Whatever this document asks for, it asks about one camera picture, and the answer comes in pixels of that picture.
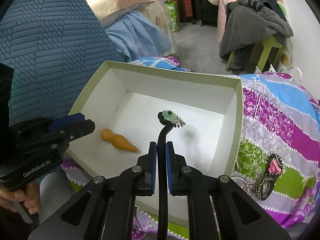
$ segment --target light blue bedsheet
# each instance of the light blue bedsheet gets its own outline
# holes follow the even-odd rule
[[[126,62],[157,57],[172,47],[164,32],[137,11],[124,14],[105,30],[118,51],[126,56]]]

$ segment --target human hand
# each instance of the human hand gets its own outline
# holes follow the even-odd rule
[[[12,201],[24,201],[24,205],[31,215],[38,213],[40,211],[40,188],[38,183],[35,181],[29,183],[25,192],[21,189],[9,192],[0,185],[0,206],[17,213],[18,211],[13,206]]]

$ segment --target black patterned pendant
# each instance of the black patterned pendant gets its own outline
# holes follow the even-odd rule
[[[275,180],[269,176],[263,176],[254,185],[253,194],[259,200],[266,200],[270,196],[274,187]]]

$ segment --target toothbrush head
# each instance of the toothbrush head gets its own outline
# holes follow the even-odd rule
[[[171,110],[164,110],[158,114],[161,124],[166,125],[168,122],[172,123],[174,127],[183,127],[186,123]]]

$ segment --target keychain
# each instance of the keychain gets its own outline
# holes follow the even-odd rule
[[[266,168],[262,173],[258,173],[257,168],[266,157],[268,157]],[[255,195],[259,200],[262,201],[266,200],[270,196],[275,187],[276,180],[280,177],[283,170],[283,163],[278,154],[270,153],[270,155],[266,157],[263,158],[255,167],[255,182],[247,183],[244,179],[238,177],[232,178],[243,181],[245,183],[243,190],[246,191],[247,194],[249,194],[251,191],[252,193],[249,194],[251,197]]]

